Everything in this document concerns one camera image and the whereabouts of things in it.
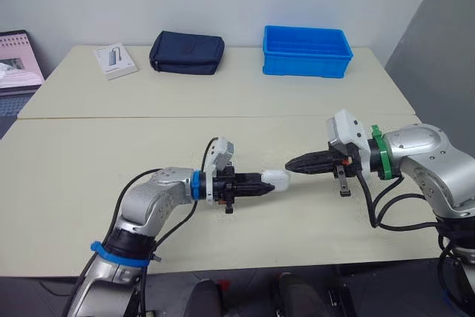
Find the laptop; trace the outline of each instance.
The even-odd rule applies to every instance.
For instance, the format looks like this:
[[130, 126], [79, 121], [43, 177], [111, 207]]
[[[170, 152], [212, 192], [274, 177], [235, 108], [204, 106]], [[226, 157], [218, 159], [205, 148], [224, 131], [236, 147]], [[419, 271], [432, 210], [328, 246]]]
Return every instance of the laptop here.
[[27, 32], [0, 33], [0, 138], [44, 82]]

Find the white table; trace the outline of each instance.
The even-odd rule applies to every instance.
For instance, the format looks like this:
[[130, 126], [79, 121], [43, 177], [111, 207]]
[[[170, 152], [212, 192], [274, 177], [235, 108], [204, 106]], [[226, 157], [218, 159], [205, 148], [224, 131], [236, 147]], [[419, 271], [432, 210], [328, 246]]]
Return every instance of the white table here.
[[[237, 171], [281, 168], [327, 147], [327, 116], [20, 120], [0, 142], [0, 275], [78, 275], [89, 244], [105, 234], [122, 187], [146, 169], [195, 167], [208, 139], [235, 144]], [[399, 128], [412, 115], [361, 115], [370, 127]], [[375, 179], [373, 193], [387, 185]], [[386, 232], [370, 227], [364, 198], [338, 195], [331, 174], [294, 174], [287, 192], [237, 198], [235, 213], [202, 202], [160, 249], [150, 272], [280, 267], [434, 258], [435, 229]], [[396, 192], [417, 192], [408, 178]], [[163, 232], [190, 210], [173, 211]], [[395, 205], [387, 222], [433, 220], [421, 200]]]
[[138, 72], [108, 81], [93, 49], [76, 46], [19, 114], [30, 118], [275, 117], [341, 108], [414, 114], [368, 48], [354, 48], [343, 79], [267, 76], [260, 48], [227, 48], [214, 76], [156, 72], [150, 47], [129, 47]]

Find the gray wall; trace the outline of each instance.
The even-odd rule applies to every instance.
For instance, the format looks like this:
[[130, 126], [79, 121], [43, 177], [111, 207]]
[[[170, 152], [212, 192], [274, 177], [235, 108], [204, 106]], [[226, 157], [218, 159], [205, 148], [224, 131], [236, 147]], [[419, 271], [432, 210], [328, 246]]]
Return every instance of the gray wall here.
[[424, 0], [386, 70], [423, 122], [475, 157], [475, 0]]

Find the silver robotic arm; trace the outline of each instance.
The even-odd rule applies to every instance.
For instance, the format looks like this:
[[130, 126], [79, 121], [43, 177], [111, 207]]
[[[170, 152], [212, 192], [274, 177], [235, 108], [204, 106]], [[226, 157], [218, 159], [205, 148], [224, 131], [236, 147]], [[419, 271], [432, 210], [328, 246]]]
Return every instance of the silver robotic arm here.
[[[332, 172], [341, 186], [341, 196], [349, 196], [347, 177], [357, 177], [364, 190], [372, 227], [405, 231], [436, 227], [439, 244], [443, 248], [439, 259], [439, 277], [443, 281], [442, 265], [451, 254], [465, 271], [470, 290], [470, 306], [453, 298], [457, 306], [472, 314], [475, 299], [475, 159], [454, 148], [445, 133], [432, 125], [413, 124], [382, 135], [373, 125], [372, 138], [368, 139], [362, 124], [343, 110], [327, 121], [329, 149], [302, 155], [286, 164], [286, 169], [319, 174]], [[398, 177], [374, 201], [365, 181], [371, 172], [382, 180]], [[423, 195], [408, 194], [393, 198], [376, 216], [376, 205], [391, 188], [410, 176], [419, 185]], [[414, 226], [388, 226], [381, 222], [384, 213], [395, 202], [409, 197], [424, 198], [433, 210], [437, 222]], [[443, 238], [449, 240], [443, 245]]]
[[[230, 163], [234, 146], [222, 137], [214, 138], [206, 153], [201, 170], [152, 170], [155, 173], [148, 182], [126, 191], [134, 179], [126, 186], [117, 204], [117, 213], [122, 204], [120, 213], [114, 214], [104, 241], [91, 245], [94, 255], [79, 276], [63, 316], [136, 317], [140, 304], [144, 310], [147, 266], [151, 260], [160, 261], [156, 248], [191, 217], [198, 200], [225, 203], [226, 213], [232, 213], [235, 197], [261, 196], [288, 186], [288, 176], [282, 171], [235, 173]], [[155, 241], [171, 211], [190, 203], [194, 205], [187, 218]]]

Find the green ring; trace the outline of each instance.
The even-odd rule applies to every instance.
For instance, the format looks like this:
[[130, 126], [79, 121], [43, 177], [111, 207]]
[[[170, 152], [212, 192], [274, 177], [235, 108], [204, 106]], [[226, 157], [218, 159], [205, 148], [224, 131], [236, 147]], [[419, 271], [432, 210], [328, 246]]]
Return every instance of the green ring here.
[[371, 136], [376, 141], [376, 144], [378, 144], [379, 152], [381, 154], [381, 162], [383, 164], [384, 180], [390, 180], [390, 179], [393, 178], [393, 172], [391, 170], [391, 162], [390, 162], [390, 159], [389, 159], [389, 154], [387, 153], [386, 143], [384, 142], [384, 140], [382, 138], [382, 133], [379, 130], [379, 127], [377, 125], [372, 125], [371, 128], [373, 130], [373, 132], [371, 133]]

